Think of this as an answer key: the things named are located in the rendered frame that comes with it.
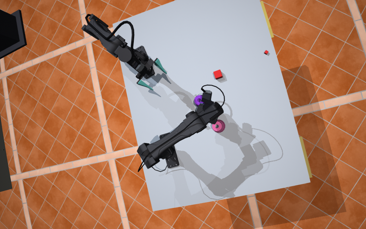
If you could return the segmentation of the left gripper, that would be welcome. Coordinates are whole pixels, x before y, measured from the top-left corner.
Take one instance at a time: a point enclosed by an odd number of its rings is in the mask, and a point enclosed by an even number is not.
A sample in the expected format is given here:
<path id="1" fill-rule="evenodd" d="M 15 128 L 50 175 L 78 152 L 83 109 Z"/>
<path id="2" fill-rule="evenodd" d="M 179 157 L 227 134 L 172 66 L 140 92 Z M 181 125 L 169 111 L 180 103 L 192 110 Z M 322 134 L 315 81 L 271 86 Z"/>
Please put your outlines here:
<path id="1" fill-rule="evenodd" d="M 150 69 L 150 67 L 154 64 L 156 65 L 159 69 L 161 69 L 165 74 L 167 74 L 167 72 L 163 69 L 161 62 L 159 61 L 158 58 L 156 58 L 154 61 L 150 58 L 149 61 L 144 61 L 141 57 L 136 56 L 136 58 L 141 61 L 145 67 L 143 68 L 143 70 L 141 72 L 138 72 L 138 74 L 136 75 L 136 78 L 138 78 L 138 85 L 144 86 L 149 88 L 150 90 L 153 90 L 149 85 L 147 85 L 145 82 L 141 81 L 141 79 L 143 78 L 143 76 L 147 73 L 147 71 Z M 136 70 L 137 66 L 139 65 L 136 61 L 131 61 L 129 64 L 131 67 L 133 67 L 133 69 Z M 158 66 L 159 65 L 159 66 Z M 146 71 L 147 70 L 147 71 Z"/>

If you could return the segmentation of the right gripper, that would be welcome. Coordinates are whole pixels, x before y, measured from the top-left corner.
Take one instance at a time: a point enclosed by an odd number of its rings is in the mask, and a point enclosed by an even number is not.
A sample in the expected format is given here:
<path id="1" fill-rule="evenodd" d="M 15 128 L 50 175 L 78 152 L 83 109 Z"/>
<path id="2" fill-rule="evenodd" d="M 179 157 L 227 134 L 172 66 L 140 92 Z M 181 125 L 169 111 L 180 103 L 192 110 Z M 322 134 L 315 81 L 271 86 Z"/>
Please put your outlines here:
<path id="1" fill-rule="evenodd" d="M 197 113 L 202 112 L 203 110 L 207 109 L 209 106 L 211 106 L 214 103 L 213 101 L 210 101 L 210 97 L 211 97 L 211 94 L 203 93 L 201 101 L 204 102 L 205 104 L 201 103 L 200 105 L 198 105 Z M 217 118 L 214 119 L 213 121 L 209 121 L 209 123 L 216 124 Z"/>

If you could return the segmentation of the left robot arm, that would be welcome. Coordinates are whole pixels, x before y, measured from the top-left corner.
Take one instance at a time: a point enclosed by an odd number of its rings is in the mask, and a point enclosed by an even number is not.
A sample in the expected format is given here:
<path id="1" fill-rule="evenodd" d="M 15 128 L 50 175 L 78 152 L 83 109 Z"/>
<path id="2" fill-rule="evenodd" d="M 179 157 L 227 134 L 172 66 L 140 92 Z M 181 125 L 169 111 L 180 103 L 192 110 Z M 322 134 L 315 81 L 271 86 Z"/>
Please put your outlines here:
<path id="1" fill-rule="evenodd" d="M 90 19 L 89 23 L 95 29 L 97 29 L 102 35 L 104 35 L 105 37 L 110 36 L 112 32 L 108 29 L 108 25 L 106 23 L 104 23 L 102 20 L 100 20 L 93 14 L 91 14 L 89 19 Z M 135 61 L 132 57 L 131 47 L 127 46 L 125 39 L 123 39 L 119 34 L 116 36 L 118 39 L 113 35 L 109 40 L 105 40 L 89 24 L 87 25 L 84 24 L 81 29 L 90 34 L 91 36 L 93 36 L 95 39 L 100 40 L 101 44 L 107 49 L 107 51 L 110 54 L 112 54 L 112 56 L 116 58 L 118 57 L 120 61 L 127 62 L 128 64 L 130 64 L 132 60 Z M 144 61 L 149 61 L 149 58 L 143 46 L 134 49 L 134 55 L 141 57 Z M 136 70 L 141 72 L 144 67 L 145 65 L 141 62 L 137 66 Z M 144 78 L 147 79 L 154 74 L 155 74 L 154 69 L 150 67 L 150 69 L 144 75 Z"/>

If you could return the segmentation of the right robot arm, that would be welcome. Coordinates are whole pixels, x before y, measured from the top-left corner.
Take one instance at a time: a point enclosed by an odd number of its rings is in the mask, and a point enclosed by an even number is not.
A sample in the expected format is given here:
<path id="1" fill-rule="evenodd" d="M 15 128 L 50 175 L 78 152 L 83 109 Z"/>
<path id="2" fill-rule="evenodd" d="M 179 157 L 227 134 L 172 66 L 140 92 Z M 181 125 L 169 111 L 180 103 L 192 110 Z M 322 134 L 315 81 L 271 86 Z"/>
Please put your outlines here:
<path id="1" fill-rule="evenodd" d="M 168 168 L 179 166 L 179 161 L 177 159 L 176 149 L 174 145 L 179 141 L 181 141 L 182 139 L 190 137 L 195 133 L 199 133 L 202 130 L 204 130 L 207 127 L 206 125 L 208 124 L 209 121 L 213 121 L 214 119 L 219 117 L 222 113 L 224 113 L 223 108 L 219 107 L 221 107 L 221 105 L 219 105 L 219 103 L 217 102 L 214 102 L 211 106 L 209 106 L 207 109 L 203 110 L 200 113 L 191 111 L 188 114 L 186 114 L 186 119 L 184 119 L 183 122 L 181 122 L 180 125 L 171 133 L 160 135 L 159 136 L 160 140 L 152 144 L 149 143 L 141 144 L 137 149 L 137 152 L 141 157 L 141 159 L 144 160 L 145 157 L 150 153 L 144 161 L 147 169 L 159 163 L 160 162 L 159 159 L 165 159 Z M 219 109 L 216 110 L 217 108 Z M 216 111 L 211 112 L 213 110 Z M 199 117 L 201 115 L 203 116 Z M 196 118 L 198 119 L 195 120 Z M 195 121 L 192 122 L 193 120 Z"/>

